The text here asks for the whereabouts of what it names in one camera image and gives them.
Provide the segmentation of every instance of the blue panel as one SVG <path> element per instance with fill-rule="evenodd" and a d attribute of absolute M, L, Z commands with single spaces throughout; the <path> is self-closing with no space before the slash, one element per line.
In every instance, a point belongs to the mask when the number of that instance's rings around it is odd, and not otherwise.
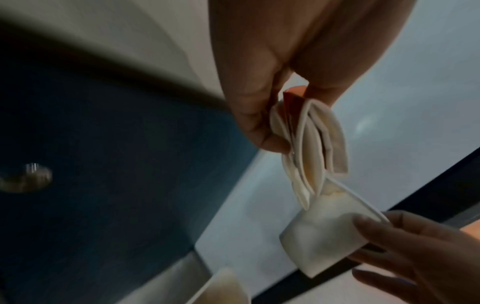
<path fill-rule="evenodd" d="M 186 254 L 256 148 L 228 113 L 0 59 L 0 171 L 53 184 L 0 194 L 12 303 L 114 303 Z"/>

